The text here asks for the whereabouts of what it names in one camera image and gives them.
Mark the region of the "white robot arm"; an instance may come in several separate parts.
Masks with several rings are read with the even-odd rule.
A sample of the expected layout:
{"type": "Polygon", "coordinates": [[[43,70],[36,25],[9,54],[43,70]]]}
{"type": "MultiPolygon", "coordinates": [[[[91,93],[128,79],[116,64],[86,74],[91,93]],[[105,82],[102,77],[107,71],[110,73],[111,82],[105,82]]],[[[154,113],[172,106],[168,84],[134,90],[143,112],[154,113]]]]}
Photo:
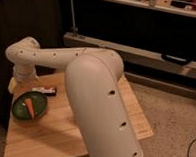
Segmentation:
{"type": "Polygon", "coordinates": [[[5,53],[18,82],[35,78],[37,65],[65,72],[66,95],[90,157],[145,157],[119,90],[124,71],[117,52],[91,47],[43,49],[36,39],[25,37],[5,53]]]}

